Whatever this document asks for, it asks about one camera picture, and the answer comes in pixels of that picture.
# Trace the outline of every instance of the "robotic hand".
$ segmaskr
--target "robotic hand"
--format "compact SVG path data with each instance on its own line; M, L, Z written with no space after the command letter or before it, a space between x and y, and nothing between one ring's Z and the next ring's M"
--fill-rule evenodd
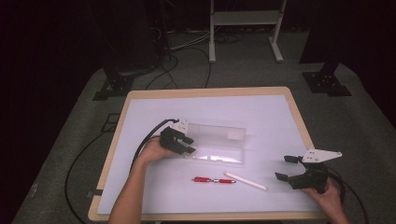
M314 188L318 193L324 193L329 172L323 161L341 156L341 152L308 149L303 157L285 156L284 158L286 162L301 163L305 167L305 173L295 176L280 173L275 175L278 180L288 182L293 189Z
M175 125L165 128L161 132L161 146L178 154L185 152L190 154L194 152L195 148L190 147L194 140L186 136L187 126L186 121L180 121Z

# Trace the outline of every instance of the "transparent plastic box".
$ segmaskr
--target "transparent plastic box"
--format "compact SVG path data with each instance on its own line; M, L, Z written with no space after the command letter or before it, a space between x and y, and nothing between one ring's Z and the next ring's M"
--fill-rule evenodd
M185 154L186 159L243 164L245 162L246 129L188 124L187 134L196 150Z

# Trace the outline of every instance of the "white metal frame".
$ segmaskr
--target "white metal frame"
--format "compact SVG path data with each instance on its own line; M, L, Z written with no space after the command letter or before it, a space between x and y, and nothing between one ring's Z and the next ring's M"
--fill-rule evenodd
M269 37L271 47L278 63L283 62L283 57L277 46L280 25L287 0L282 0L280 10L266 11L221 11L216 12L214 9L215 0L210 0L210 41L209 41L209 61L216 62L215 52L215 25L259 25L275 24L274 36Z

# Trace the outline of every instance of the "white marker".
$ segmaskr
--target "white marker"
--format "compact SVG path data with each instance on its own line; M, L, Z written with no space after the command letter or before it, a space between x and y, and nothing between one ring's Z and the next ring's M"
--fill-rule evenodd
M245 184L249 184L250 186L256 187L258 189L268 190L267 187L265 187L263 185L260 185L260 184L257 184L257 183L254 183L254 182L251 182L250 180L246 180L246 179L244 179L244 178L242 178L240 176L233 175L233 174L230 174L228 172L224 172L224 174L227 175L228 177L232 178L232 179L239 180L241 182L244 182Z

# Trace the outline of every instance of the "red pen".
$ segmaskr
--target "red pen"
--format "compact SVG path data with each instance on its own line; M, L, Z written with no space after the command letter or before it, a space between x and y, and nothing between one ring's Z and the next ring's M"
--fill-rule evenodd
M231 180L231 179L210 179L207 177L200 177L200 176L196 176L193 179L194 182L214 182L214 183L221 183L221 184L233 184L236 181Z

